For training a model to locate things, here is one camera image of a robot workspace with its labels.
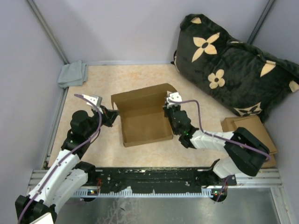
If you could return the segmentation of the white paper corner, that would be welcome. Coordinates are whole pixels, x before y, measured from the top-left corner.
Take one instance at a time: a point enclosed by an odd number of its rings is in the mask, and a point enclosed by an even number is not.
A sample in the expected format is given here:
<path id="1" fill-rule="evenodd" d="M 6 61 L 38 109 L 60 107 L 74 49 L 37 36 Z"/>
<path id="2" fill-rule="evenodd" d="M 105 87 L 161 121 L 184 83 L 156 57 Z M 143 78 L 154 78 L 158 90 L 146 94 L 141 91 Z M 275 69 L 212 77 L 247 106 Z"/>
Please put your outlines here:
<path id="1" fill-rule="evenodd" d="M 32 221 L 30 224 L 54 224 L 54 222 L 51 213 L 48 212 Z"/>

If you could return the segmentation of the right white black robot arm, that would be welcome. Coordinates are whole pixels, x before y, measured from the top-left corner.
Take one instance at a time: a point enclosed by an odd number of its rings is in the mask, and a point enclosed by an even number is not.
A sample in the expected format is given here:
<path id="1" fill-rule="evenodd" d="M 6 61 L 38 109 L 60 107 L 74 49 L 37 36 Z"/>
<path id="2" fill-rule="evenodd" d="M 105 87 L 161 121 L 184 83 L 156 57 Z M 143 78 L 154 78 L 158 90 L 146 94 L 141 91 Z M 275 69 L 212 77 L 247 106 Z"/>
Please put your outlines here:
<path id="1" fill-rule="evenodd" d="M 268 147 L 244 127 L 231 132 L 208 132 L 194 127 L 179 105 L 165 105 L 163 110 L 173 133 L 179 136 L 185 148 L 212 149 L 228 155 L 212 165 L 208 173 L 208 179 L 214 185 L 239 173 L 256 176 L 265 161 L 271 158 Z"/>

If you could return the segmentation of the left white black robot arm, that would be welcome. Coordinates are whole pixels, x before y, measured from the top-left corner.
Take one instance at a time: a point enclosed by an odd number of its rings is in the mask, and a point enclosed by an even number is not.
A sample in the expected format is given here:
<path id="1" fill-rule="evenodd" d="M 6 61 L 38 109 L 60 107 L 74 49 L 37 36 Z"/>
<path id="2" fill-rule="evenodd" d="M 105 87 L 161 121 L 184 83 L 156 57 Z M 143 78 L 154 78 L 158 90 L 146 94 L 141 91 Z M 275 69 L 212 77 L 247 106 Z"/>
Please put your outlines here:
<path id="1" fill-rule="evenodd" d="M 47 213 L 56 221 L 61 208 L 77 189 L 96 182 L 95 166 L 81 159 L 92 139 L 98 137 L 100 128 L 112 127 L 118 115 L 117 110 L 104 106 L 94 108 L 91 117 L 84 110 L 73 113 L 71 128 L 55 162 L 27 196 L 16 199 L 18 223 L 29 224 Z"/>

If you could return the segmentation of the grey folded cloth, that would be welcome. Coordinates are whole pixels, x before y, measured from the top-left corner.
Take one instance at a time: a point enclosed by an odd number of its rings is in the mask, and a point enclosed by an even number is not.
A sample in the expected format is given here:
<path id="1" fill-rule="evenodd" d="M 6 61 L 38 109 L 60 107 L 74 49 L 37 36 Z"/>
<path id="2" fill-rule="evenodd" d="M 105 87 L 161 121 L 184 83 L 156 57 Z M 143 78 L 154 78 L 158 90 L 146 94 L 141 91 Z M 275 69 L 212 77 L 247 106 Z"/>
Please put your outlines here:
<path id="1" fill-rule="evenodd" d="M 88 66 L 82 60 L 66 64 L 62 67 L 58 78 L 58 86 L 66 89 L 70 86 L 82 86 L 88 80 Z"/>

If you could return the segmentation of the black plush flower-pattern bag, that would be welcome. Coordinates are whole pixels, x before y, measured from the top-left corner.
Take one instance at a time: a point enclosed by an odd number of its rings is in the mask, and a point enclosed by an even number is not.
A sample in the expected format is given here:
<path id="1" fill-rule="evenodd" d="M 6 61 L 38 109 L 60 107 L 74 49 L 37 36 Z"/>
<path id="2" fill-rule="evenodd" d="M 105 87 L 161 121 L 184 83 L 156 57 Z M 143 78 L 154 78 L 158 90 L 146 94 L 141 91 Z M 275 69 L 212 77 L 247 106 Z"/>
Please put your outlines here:
<path id="1" fill-rule="evenodd" d="M 173 64 L 196 87 L 237 116 L 268 119 L 299 89 L 299 67 L 232 37 L 203 14 L 180 23 Z"/>

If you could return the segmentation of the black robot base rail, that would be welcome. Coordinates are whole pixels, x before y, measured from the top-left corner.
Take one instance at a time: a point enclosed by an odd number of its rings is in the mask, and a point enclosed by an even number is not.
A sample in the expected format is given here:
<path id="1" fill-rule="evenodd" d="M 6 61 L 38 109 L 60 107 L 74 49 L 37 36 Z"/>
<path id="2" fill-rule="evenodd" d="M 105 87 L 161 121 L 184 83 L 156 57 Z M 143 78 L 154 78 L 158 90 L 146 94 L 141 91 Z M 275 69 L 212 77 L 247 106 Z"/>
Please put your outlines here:
<path id="1" fill-rule="evenodd" d="M 133 193 L 200 193 L 202 188 L 222 186 L 211 168 L 149 167 L 96 168 L 95 174 L 84 186 L 95 186 L 100 193 L 118 193 L 130 187 Z"/>

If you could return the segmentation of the large flat folded cardboard box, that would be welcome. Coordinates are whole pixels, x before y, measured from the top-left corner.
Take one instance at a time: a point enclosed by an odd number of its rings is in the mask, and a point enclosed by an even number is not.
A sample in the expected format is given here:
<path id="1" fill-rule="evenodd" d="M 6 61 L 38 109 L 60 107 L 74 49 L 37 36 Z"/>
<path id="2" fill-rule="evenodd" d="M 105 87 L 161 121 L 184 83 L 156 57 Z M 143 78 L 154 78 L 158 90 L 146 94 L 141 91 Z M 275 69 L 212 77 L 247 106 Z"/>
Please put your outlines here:
<path id="1" fill-rule="evenodd" d="M 235 131 L 236 129 L 232 125 L 232 121 L 234 119 L 238 119 L 237 117 L 235 118 L 225 118 L 221 122 L 221 127 L 224 132 L 230 132 L 230 131 Z M 274 154 L 270 154 L 271 160 L 267 159 L 266 162 L 262 165 L 262 168 L 274 168 L 276 166 L 276 160 L 274 157 Z"/>

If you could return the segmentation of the aluminium frame rail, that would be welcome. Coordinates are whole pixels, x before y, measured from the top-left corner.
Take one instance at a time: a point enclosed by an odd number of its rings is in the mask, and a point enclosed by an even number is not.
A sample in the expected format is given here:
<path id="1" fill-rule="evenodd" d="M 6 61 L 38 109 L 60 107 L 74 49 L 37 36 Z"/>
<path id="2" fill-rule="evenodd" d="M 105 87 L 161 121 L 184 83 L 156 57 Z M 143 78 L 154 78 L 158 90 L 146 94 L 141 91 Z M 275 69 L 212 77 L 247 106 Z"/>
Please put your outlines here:
<path id="1" fill-rule="evenodd" d="M 47 170 L 34 171 L 29 182 L 28 192 L 30 192 L 44 177 Z M 261 169 L 256 176 L 236 174 L 228 179 L 224 179 L 222 186 L 211 186 L 202 188 L 200 193 L 133 193 L 130 187 L 118 193 L 100 193 L 100 189 L 95 186 L 81 186 L 70 197 L 79 198 L 84 201 L 92 201 L 96 198 L 209 198 L 215 202 L 223 202 L 229 189 L 250 189 L 269 188 L 273 197 L 280 223 L 295 223 L 293 213 L 284 195 L 283 185 L 278 170 L 274 168 Z"/>

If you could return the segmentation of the brown cardboard box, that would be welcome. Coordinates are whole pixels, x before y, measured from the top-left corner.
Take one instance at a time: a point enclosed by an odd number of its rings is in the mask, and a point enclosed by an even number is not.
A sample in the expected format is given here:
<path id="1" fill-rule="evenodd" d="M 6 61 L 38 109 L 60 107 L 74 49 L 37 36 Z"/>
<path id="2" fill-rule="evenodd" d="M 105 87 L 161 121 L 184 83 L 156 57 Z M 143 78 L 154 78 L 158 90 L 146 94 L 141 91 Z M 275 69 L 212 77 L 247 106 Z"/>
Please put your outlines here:
<path id="1" fill-rule="evenodd" d="M 121 118 L 123 145 L 133 147 L 171 140 L 173 132 L 163 106 L 168 92 L 177 90 L 168 83 L 127 91 L 111 96 Z"/>

